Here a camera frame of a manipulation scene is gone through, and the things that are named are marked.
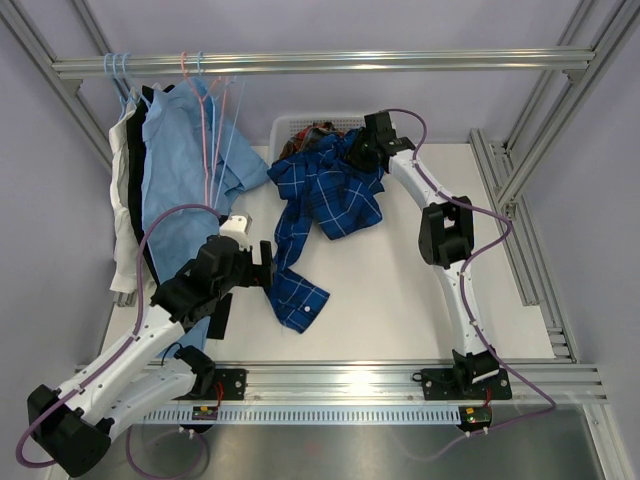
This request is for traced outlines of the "blue plaid shirt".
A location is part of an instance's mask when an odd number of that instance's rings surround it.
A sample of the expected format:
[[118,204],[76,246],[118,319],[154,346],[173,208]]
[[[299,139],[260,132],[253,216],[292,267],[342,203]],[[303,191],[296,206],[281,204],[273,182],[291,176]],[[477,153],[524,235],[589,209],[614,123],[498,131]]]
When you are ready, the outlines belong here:
[[380,223],[383,215],[375,195],[384,191],[384,171],[353,168],[346,155],[356,135],[323,138],[313,149],[277,159],[268,176],[286,202],[274,232],[276,266],[269,301],[277,320],[304,333],[322,311],[330,294],[296,273],[311,227],[338,240]]

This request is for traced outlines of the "red brown plaid shirt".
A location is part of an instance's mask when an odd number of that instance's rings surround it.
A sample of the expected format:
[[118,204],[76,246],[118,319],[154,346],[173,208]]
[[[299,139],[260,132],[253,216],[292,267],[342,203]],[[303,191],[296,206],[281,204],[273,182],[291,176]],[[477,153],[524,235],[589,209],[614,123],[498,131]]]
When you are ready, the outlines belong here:
[[320,122],[309,125],[303,130],[295,133],[284,144],[279,160],[288,158],[296,153],[311,150],[314,146],[320,142],[323,138],[331,135],[343,137],[344,131],[339,130],[332,122]]

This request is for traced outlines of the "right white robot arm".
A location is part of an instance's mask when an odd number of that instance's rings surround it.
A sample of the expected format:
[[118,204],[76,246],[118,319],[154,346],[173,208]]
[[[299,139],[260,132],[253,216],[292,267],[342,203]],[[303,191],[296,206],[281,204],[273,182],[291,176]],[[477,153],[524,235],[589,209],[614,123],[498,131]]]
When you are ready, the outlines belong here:
[[366,115],[364,122],[347,162],[367,173],[383,168],[421,210],[419,252],[438,277],[455,340],[451,373],[441,385],[462,397],[484,400],[500,364],[485,335],[468,264],[475,247],[473,204],[466,196],[453,196],[432,176],[418,147],[397,135],[387,111]]

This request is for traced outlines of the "pink wire hanger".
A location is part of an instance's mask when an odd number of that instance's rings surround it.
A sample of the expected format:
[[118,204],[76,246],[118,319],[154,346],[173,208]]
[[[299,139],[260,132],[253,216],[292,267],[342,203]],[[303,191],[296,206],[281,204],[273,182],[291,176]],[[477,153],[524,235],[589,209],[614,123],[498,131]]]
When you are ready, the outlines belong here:
[[192,80],[186,66],[188,58],[187,52],[180,55],[180,67],[184,81],[189,85],[193,95],[199,105],[200,127],[201,127],[201,144],[202,144],[202,163],[204,170],[204,204],[210,208],[213,207],[213,188],[217,170],[217,155],[219,152],[218,142],[216,140],[215,128],[221,124],[216,122],[216,99],[221,96],[222,107],[226,105],[226,90],[231,83],[229,77],[219,76],[206,88],[206,92],[202,93],[194,81]]

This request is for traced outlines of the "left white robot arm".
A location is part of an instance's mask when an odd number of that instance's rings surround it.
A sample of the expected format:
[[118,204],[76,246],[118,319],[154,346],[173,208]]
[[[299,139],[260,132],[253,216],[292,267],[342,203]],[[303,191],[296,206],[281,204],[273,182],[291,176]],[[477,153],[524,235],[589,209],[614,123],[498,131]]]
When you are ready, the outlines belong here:
[[[274,279],[270,242],[260,243],[260,261],[239,234],[214,235],[174,277],[161,284],[134,326],[103,354],[56,388],[44,384],[27,397],[32,439],[50,464],[77,478],[96,466],[112,443],[137,420],[173,399],[200,400],[219,394],[214,361],[179,340],[217,311],[227,312],[231,290],[268,290]],[[178,344],[154,373],[149,361]]]

